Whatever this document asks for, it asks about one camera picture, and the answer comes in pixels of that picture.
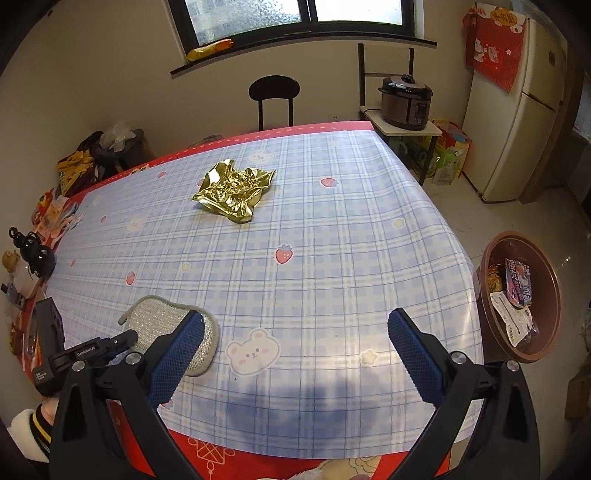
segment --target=window frame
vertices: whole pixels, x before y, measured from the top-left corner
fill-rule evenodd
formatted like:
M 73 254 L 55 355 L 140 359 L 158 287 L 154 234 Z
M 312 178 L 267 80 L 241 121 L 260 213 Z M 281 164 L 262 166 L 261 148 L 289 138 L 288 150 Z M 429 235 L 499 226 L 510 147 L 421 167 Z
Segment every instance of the window frame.
M 321 22 L 318 21 L 315 0 L 297 0 L 297 2 L 300 7 L 300 22 L 258 28 L 233 35 L 231 38 L 234 41 L 234 46 L 231 51 L 271 45 L 290 39 L 305 40 L 317 37 L 381 37 L 416 40 L 414 36 L 414 0 L 401 0 L 402 25 L 345 20 Z M 168 0 L 168 5 L 185 53 L 200 47 L 185 0 Z M 189 64 L 195 63 L 200 63 L 200 60 L 189 62 Z

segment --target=blue plaid tablecloth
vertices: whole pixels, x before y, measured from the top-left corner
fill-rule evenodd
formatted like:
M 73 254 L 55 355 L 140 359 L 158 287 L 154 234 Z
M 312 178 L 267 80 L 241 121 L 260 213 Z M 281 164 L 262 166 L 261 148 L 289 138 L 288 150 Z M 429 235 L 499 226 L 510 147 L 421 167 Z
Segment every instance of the blue plaid tablecloth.
M 250 223 L 191 201 L 226 158 L 277 171 Z M 372 131 L 190 155 L 90 192 L 79 212 L 47 289 L 67 346 L 117 335 L 120 315 L 148 294 L 202 307 L 220 325 L 212 366 L 158 408 L 177 432 L 286 457 L 408 450 L 433 407 L 388 339 L 396 307 L 482 362 L 470 259 Z M 473 403 L 458 439 L 478 411 Z

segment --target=white paper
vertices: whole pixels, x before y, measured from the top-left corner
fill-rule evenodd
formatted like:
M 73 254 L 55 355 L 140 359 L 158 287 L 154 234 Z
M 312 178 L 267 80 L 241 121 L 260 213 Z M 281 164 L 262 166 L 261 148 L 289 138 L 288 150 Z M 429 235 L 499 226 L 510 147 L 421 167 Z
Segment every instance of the white paper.
M 529 308 L 516 309 L 501 291 L 491 293 L 491 302 L 505 322 L 511 345 L 517 346 L 533 328 L 534 323 Z

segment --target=chair leg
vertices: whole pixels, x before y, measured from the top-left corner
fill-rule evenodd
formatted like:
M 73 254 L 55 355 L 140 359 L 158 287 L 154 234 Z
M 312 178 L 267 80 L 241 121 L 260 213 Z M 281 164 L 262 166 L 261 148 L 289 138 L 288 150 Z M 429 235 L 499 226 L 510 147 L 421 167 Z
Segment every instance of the chair leg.
M 263 131 L 262 123 L 262 100 L 259 100 L 259 132 Z
M 287 101 L 290 111 L 290 127 L 294 126 L 294 101 L 290 98 Z

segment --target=tile floor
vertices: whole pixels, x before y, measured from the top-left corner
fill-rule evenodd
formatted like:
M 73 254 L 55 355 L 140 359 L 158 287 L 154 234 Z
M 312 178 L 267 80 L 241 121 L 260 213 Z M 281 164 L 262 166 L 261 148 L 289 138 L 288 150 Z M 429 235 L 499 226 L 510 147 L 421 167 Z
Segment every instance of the tile floor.
M 563 296 L 559 337 L 546 357 L 523 365 L 538 422 L 541 478 L 545 479 L 567 449 L 570 429 L 563 416 L 567 385 L 586 356 L 579 329 L 591 299 L 589 223 L 566 189 L 546 190 L 537 202 L 527 205 L 517 201 L 485 204 L 463 176 L 450 186 L 427 181 L 425 191 L 474 265 L 480 264 L 486 244 L 496 234 L 518 230 L 536 242 L 557 271 Z

